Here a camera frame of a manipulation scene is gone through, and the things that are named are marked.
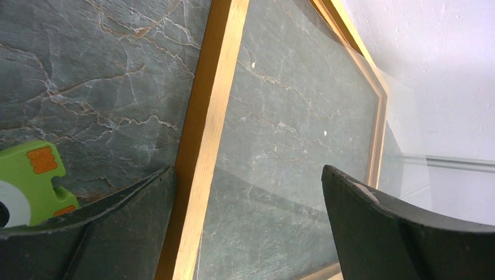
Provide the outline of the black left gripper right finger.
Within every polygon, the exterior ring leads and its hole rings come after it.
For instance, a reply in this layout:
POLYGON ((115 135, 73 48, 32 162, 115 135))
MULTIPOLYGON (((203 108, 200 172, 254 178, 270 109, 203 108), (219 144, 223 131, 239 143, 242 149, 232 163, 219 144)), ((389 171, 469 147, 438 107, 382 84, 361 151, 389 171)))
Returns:
POLYGON ((331 165, 321 181, 344 279, 494 278, 494 226, 428 211, 331 165))

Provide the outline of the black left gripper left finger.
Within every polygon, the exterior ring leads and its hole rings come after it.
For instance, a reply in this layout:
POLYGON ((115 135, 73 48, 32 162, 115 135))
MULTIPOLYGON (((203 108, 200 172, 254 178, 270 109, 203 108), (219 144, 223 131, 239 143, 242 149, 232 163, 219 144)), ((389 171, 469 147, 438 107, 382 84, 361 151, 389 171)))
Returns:
POLYGON ((176 193, 160 169, 36 226, 1 230, 2 279, 153 279, 176 193))

